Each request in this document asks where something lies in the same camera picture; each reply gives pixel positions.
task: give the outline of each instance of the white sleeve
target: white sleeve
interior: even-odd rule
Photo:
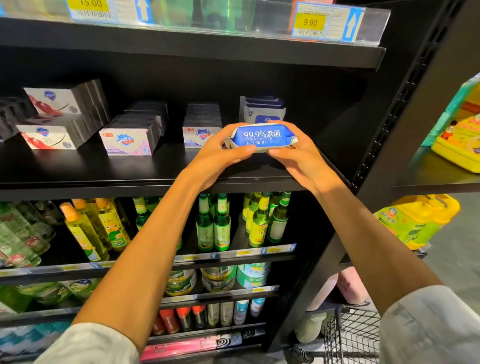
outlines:
[[[118,331],[101,324],[70,326],[34,364],[134,364],[135,345]]]
[[[385,312],[380,345],[381,363],[478,363],[480,317],[446,286],[421,288]]]

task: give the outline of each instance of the person's right hand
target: person's right hand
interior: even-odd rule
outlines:
[[[298,142],[287,148],[269,149],[268,154],[282,163],[303,187],[314,194],[317,193],[318,189],[315,187],[315,181],[331,169],[323,160],[315,143],[290,122],[272,122],[286,125],[297,136]]]

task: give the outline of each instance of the hand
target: hand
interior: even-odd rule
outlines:
[[[272,122],[286,125],[297,136],[298,142],[287,148],[269,149],[268,154],[282,163],[293,178],[303,187],[314,194],[318,193],[315,181],[323,173],[331,171],[331,169],[320,155],[315,143],[290,122]]]
[[[222,149],[223,138],[230,137],[235,128],[248,125],[245,122],[229,124],[217,134],[210,137],[200,149],[197,156],[190,162],[184,171],[196,182],[200,182],[200,191],[203,191],[215,183],[223,170],[247,159],[257,150],[256,146],[241,146],[235,149]]]

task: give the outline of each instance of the wire basket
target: wire basket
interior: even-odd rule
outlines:
[[[376,312],[337,309],[325,325],[324,362],[331,364],[379,363],[380,316]]]

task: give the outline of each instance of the white arrow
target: white arrow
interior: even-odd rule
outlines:
[[[142,13],[142,20],[144,22],[148,22],[148,3],[146,2],[146,0],[138,0],[137,6],[140,8],[140,12]]]
[[[346,35],[345,38],[350,38],[352,36],[353,28],[355,27],[356,23],[357,23],[357,14],[354,13],[352,18],[350,19],[350,21],[347,24],[347,35]]]

